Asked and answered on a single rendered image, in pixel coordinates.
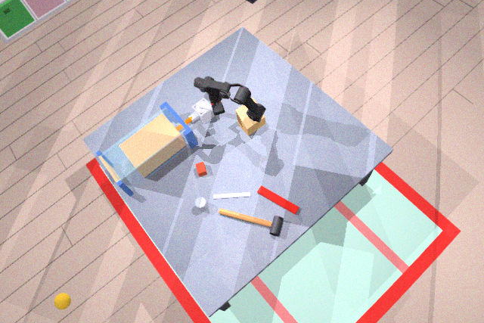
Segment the mallet with wooden handle and black head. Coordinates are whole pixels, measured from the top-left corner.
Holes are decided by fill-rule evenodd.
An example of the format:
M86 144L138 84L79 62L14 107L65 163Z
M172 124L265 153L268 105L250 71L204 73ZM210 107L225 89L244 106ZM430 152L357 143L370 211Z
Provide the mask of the mallet with wooden handle and black head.
M223 209L219 210L219 214L223 214L223 215L226 215L226 216L232 216L234 218L238 218L238 219L242 219L242 220L246 220L246 221L249 221L249 222L254 222L254 223L257 223L257 224L260 224L260 225L265 225L265 226L271 227L269 234L272 234L274 236L280 235L281 227L282 227L282 224L283 224L283 221L284 221L284 218L281 217L281 216L274 216L273 222L271 222L271 221L268 221L268 220L256 218L256 217L253 217L253 216L245 216L245 215L242 215L242 214L239 214L239 213L234 213L234 212L223 210Z

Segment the red flat bar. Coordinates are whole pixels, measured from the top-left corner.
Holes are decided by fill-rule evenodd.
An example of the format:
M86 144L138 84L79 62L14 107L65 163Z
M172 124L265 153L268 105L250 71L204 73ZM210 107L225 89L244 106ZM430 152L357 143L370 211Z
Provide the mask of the red flat bar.
M292 213L296 213L298 210L298 206L296 204L292 204L291 202L285 200L284 198L278 196L277 194L273 193L272 191L268 190L267 188L260 187L257 191L258 194L261 194L263 197L271 200L272 202L276 203L277 205L289 210Z

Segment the white cylinder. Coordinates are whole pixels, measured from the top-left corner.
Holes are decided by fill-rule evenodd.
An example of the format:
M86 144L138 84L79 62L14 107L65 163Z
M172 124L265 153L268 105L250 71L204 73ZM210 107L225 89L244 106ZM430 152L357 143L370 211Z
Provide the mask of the white cylinder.
M205 199L202 197L199 197L195 200L195 205L200 211L204 211L208 209L208 204L205 201Z

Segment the white flat bar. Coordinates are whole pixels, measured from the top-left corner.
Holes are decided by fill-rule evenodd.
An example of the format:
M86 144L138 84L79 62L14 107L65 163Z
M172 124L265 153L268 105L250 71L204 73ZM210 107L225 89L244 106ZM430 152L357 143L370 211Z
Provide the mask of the white flat bar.
M230 194L214 194L213 199L235 198L235 197L251 197L250 192L230 193Z

